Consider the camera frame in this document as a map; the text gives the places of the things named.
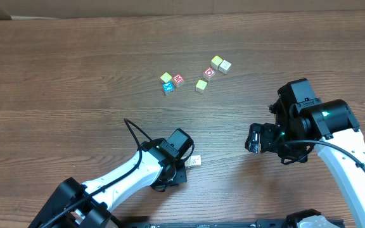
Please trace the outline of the white block yellow S side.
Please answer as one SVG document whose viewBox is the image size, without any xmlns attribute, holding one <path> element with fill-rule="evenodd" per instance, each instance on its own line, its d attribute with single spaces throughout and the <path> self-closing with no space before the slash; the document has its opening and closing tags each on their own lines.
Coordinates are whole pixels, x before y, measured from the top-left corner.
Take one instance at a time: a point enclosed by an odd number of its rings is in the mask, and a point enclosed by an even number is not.
<svg viewBox="0 0 365 228">
<path fill-rule="evenodd" d="M 190 167 L 199 167 L 202 164 L 200 155 L 192 155 L 190 157 Z"/>
</svg>

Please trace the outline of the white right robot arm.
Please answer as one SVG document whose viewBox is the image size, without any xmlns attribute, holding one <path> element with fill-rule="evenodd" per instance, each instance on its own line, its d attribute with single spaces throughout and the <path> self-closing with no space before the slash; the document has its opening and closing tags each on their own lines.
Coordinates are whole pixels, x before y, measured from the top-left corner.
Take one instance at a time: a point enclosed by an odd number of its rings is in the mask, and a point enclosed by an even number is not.
<svg viewBox="0 0 365 228">
<path fill-rule="evenodd" d="M 245 149 L 276 153 L 283 165 L 305 163 L 316 151 L 340 188 L 357 227 L 365 227 L 365 141 L 351 107 L 322 102 L 307 79 L 278 89 L 274 123 L 250 125 Z"/>
</svg>

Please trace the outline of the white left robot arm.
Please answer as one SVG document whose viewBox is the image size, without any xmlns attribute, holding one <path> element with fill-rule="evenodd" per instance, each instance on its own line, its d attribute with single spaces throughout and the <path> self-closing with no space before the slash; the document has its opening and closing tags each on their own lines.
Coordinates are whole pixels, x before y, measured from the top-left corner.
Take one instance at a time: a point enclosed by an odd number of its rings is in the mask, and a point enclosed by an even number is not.
<svg viewBox="0 0 365 228">
<path fill-rule="evenodd" d="M 49 197 L 30 223 L 31 227 L 121 227 L 112 212 L 138 190 L 150 186 L 164 192 L 186 182 L 187 151 L 192 138 L 176 129 L 168 138 L 139 144 L 136 154 L 115 170 L 78 183 L 70 177 Z"/>
</svg>

